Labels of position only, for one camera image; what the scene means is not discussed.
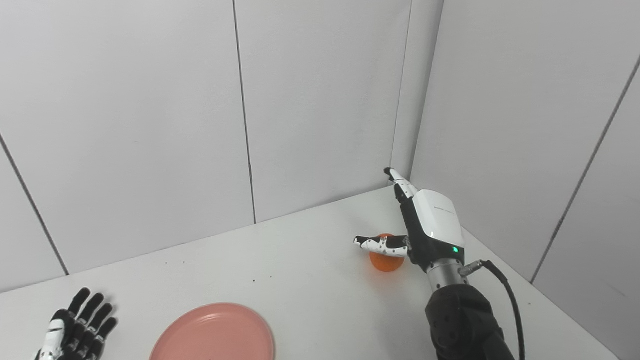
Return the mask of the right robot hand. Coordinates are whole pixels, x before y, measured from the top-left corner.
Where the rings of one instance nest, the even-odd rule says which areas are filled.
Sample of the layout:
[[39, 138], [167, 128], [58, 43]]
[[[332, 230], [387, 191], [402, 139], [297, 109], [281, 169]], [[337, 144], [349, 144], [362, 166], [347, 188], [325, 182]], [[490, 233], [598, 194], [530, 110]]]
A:
[[423, 271], [438, 262], [466, 264], [466, 240], [453, 201], [434, 190], [417, 189], [393, 167], [384, 173], [393, 184], [406, 235], [357, 235], [353, 243], [372, 255], [409, 259]]

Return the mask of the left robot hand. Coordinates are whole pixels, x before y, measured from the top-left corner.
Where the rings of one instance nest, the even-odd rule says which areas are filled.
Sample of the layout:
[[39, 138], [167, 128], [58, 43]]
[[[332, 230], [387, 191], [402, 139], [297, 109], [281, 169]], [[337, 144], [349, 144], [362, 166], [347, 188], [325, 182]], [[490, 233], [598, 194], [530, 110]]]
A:
[[109, 335], [118, 326], [114, 305], [102, 292], [83, 287], [70, 305], [52, 316], [34, 360], [100, 360]]

